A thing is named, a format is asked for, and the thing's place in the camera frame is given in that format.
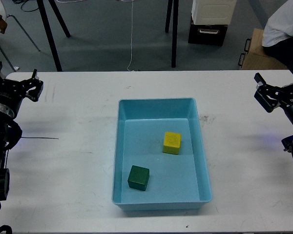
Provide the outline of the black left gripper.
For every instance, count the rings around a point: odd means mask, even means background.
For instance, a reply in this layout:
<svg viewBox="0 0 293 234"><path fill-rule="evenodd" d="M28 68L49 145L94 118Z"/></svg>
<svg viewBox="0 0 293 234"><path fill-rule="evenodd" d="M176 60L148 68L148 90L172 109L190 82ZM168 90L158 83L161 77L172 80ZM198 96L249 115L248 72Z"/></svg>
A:
<svg viewBox="0 0 293 234"><path fill-rule="evenodd" d="M22 100L26 97L37 102L43 91L43 81L37 76L37 69L34 69L31 78L19 81L2 79L0 76L0 104L7 106L13 112L18 112Z"/></svg>

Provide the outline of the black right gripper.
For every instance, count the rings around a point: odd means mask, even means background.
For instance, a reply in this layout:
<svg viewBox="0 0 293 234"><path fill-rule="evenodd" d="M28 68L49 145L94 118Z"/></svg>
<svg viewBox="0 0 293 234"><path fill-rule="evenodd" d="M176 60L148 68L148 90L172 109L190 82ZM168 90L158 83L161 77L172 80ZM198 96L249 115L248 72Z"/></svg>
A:
<svg viewBox="0 0 293 234"><path fill-rule="evenodd" d="M293 74L292 62L288 65L288 70ZM266 112L271 113L280 107L293 125L293 83L284 87L272 86L259 73L255 74L254 80L257 82L254 98Z"/></svg>

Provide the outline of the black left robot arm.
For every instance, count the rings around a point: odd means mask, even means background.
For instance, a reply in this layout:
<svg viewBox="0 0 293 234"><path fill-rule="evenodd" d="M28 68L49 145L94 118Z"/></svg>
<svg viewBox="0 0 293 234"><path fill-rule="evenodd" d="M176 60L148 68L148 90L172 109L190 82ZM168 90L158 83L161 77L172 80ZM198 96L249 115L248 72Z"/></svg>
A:
<svg viewBox="0 0 293 234"><path fill-rule="evenodd" d="M9 192L10 172L7 155L21 139L22 130L15 122L24 98L37 102L43 90L43 81L34 70L31 78L22 81L3 79L0 75L0 209Z"/></svg>

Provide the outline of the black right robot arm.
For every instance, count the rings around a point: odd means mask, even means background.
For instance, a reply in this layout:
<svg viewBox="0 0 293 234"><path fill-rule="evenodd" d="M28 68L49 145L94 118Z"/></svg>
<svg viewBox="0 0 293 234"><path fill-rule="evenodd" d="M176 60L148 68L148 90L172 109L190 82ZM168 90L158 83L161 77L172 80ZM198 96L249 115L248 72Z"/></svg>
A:
<svg viewBox="0 0 293 234"><path fill-rule="evenodd" d="M289 71L293 74L293 62L288 65ZM257 82L254 98L261 106L270 113L277 107L283 109L285 115L293 125L293 83L284 87L271 86L264 78L256 73L254 80ZM293 135L281 140L284 150L292 154L293 158Z"/></svg>

